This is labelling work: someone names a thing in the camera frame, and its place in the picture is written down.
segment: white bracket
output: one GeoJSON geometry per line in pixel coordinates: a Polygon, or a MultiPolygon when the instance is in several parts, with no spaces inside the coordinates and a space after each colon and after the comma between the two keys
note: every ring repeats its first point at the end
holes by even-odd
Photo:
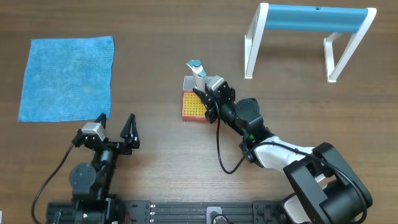
{"type": "Polygon", "coordinates": [[[323,39],[323,46],[325,48],[326,76],[328,79],[328,83],[334,83],[337,81],[337,78],[340,75],[341,71],[343,71],[343,68],[346,66],[348,60],[351,58],[355,49],[361,42],[363,36],[366,34],[369,27],[371,26],[372,21],[376,16],[376,12],[377,10],[375,8],[368,8],[368,15],[359,27],[357,33],[351,35],[348,45],[344,50],[344,53],[338,61],[336,67],[335,59],[333,58],[332,43],[344,33],[334,32],[329,37],[323,39]]]}
{"type": "MultiPolygon", "coordinates": [[[[260,48],[262,33],[266,26],[266,20],[268,15],[268,3],[260,3],[254,14],[253,20],[251,21],[248,33],[244,36],[244,78],[252,79],[254,65],[256,64],[257,54],[260,48]]],[[[332,33],[329,37],[323,40],[325,48],[325,63],[326,63],[326,76],[329,83],[337,81],[343,68],[346,66],[349,58],[351,58],[355,49],[361,42],[365,33],[368,31],[372,21],[377,13],[375,8],[368,8],[368,15],[359,27],[357,33],[352,34],[348,45],[341,56],[339,62],[335,66],[335,60],[333,58],[333,47],[332,43],[338,37],[344,33],[332,33]]]]}

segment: white bottle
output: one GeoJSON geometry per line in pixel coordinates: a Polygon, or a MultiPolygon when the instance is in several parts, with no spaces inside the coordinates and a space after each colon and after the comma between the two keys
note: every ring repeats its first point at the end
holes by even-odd
{"type": "Polygon", "coordinates": [[[193,81],[195,88],[204,92],[206,85],[206,72],[201,65],[200,60],[190,60],[187,65],[192,69],[193,81]]]}

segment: wooden tabletop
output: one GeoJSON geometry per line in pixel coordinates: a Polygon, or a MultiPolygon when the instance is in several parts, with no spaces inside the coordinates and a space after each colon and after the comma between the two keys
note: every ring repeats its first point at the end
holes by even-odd
{"type": "MultiPolygon", "coordinates": [[[[253,80],[244,79],[244,35],[260,1],[2,0],[0,2],[0,210],[3,223],[32,223],[30,207],[46,178],[86,121],[19,123],[30,39],[112,35],[112,109],[107,123],[118,139],[130,113],[141,147],[121,156],[111,192],[153,202],[280,200],[292,188],[284,174],[244,162],[226,175],[216,157],[216,125],[184,123],[185,63],[200,59],[221,75],[237,100],[256,98],[264,124],[299,146],[332,143],[373,196],[367,223],[396,223],[398,211],[398,1],[274,1],[336,7],[376,7],[375,21],[337,83],[327,83],[323,38],[316,32],[265,31],[253,80]]],[[[339,57],[348,37],[334,44],[339,57]]],[[[227,169],[238,162],[240,137],[221,126],[227,169]]],[[[71,199],[69,172],[92,160],[73,149],[42,193],[71,199]]]]}

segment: blue bar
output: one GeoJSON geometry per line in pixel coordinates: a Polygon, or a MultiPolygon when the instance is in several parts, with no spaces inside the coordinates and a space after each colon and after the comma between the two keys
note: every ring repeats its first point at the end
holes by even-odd
{"type": "Polygon", "coordinates": [[[356,33],[368,9],[270,4],[267,30],[356,33]]]}

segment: blue and white rack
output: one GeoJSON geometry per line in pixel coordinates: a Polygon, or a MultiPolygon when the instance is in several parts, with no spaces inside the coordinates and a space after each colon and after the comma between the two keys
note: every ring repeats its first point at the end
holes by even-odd
{"type": "Polygon", "coordinates": [[[244,37],[244,77],[253,78],[262,33],[267,30],[332,32],[323,40],[326,76],[336,82],[349,58],[361,42],[376,15],[375,8],[289,6],[260,3],[248,33],[244,37]],[[335,66],[332,43],[343,34],[351,34],[348,45],[335,66]]]}

